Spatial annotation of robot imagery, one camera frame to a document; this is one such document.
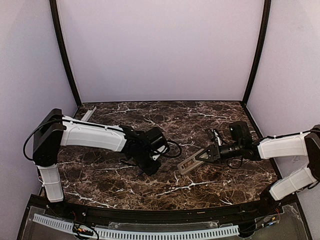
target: black metal frame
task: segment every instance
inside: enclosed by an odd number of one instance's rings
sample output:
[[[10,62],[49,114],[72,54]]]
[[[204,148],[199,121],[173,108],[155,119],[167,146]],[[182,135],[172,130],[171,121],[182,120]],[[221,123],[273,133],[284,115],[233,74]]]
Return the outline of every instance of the black metal frame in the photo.
[[[54,25],[54,30],[55,30],[55,35],[56,35],[56,40],[58,42],[60,54],[61,54],[61,59],[63,62],[64,70],[66,73],[66,76],[68,78],[68,82],[75,100],[75,103],[77,107],[79,108],[82,105],[80,95],[76,86],[75,78],[73,76],[66,46],[65,46],[65,41],[64,41],[64,36],[62,34],[62,29],[60,25],[60,19],[59,19],[59,13],[58,13],[58,6],[57,6],[57,0],[49,0],[50,1],[50,8],[51,8],[51,14],[52,14],[52,20],[53,20],[53,25]]]
[[[258,38],[258,42],[256,45],[256,50],[255,50],[255,54],[254,54],[254,59],[253,59],[252,67],[251,67],[249,80],[246,85],[246,89],[245,89],[244,96],[242,99],[242,103],[244,105],[247,105],[247,103],[248,103],[250,93],[251,93],[251,90],[252,90],[252,87],[254,85],[254,81],[256,78],[256,74],[257,74],[257,70],[258,70],[258,66],[259,66],[259,62],[260,62],[260,57],[262,54],[262,49],[263,49],[264,43],[265,43],[270,8],[271,8],[271,0],[264,0],[264,7],[263,7],[263,14],[262,14],[259,38]]]
[[[69,82],[74,100],[76,102],[76,105],[79,108],[82,105],[82,102],[81,102],[80,95],[79,95],[79,92],[78,92],[78,89],[76,86],[75,78],[74,78],[72,70],[71,70],[71,65],[70,65],[67,50],[66,50],[66,45],[65,45],[65,41],[64,41],[64,37],[63,37],[62,29],[61,29],[61,23],[60,23],[60,19],[59,19],[57,0],[49,0],[49,2],[50,2],[50,8],[51,8],[51,14],[52,14],[55,35],[56,35],[56,39],[58,42],[63,66],[65,69],[66,76],[68,78],[68,82]],[[246,89],[244,92],[244,96],[242,99],[242,103],[244,105],[247,105],[247,103],[248,103],[250,93],[252,91],[254,81],[256,78],[256,74],[257,74],[257,70],[258,70],[258,66],[259,66],[259,62],[260,62],[260,57],[261,57],[264,42],[265,42],[270,8],[271,8],[271,0],[264,0],[264,7],[263,7],[263,14],[262,14],[258,42],[256,45],[256,50],[255,50],[255,54],[254,54],[254,59],[253,59],[252,67],[251,67],[250,76],[249,76],[248,83],[247,83],[247,86],[246,86]]]

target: lavender wall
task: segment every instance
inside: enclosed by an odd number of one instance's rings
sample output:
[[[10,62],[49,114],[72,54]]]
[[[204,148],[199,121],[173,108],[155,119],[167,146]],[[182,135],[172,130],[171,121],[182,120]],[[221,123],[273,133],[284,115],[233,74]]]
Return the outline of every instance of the lavender wall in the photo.
[[[48,0],[1,1],[0,239],[16,239],[37,169],[22,154],[29,133],[52,108],[76,111]],[[31,156],[32,146],[28,146]]]
[[[320,1],[272,1],[268,29],[248,108],[264,135],[320,123]],[[283,176],[302,157],[277,159]],[[298,194],[314,240],[320,240],[320,187]]]
[[[58,3],[84,102],[242,99],[263,0]]]

